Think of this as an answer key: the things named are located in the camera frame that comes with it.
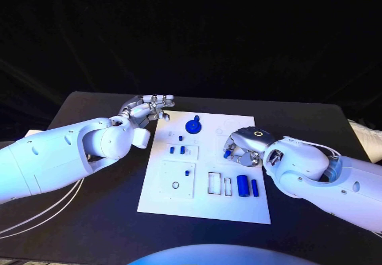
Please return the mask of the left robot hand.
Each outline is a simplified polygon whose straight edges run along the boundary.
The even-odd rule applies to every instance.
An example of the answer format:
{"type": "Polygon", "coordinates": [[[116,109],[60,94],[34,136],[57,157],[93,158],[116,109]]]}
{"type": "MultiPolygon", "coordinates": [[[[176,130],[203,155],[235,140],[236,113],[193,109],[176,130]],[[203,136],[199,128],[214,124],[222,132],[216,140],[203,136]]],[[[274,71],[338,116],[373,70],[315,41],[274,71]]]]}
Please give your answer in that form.
{"type": "Polygon", "coordinates": [[[152,120],[170,120],[170,115],[163,112],[163,108],[173,106],[173,95],[135,96],[122,104],[118,115],[131,121],[135,128],[144,128],[152,120]]]}

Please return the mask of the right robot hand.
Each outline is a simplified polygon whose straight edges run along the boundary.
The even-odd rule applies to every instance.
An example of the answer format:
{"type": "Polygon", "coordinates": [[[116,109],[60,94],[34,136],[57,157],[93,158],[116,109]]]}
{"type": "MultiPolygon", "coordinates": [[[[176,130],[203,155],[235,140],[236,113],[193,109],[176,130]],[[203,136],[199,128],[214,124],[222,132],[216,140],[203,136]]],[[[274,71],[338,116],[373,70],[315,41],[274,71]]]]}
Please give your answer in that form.
{"type": "Polygon", "coordinates": [[[245,167],[255,167],[261,163],[265,150],[274,142],[274,136],[258,127],[239,128],[226,139],[223,158],[245,167]]]}

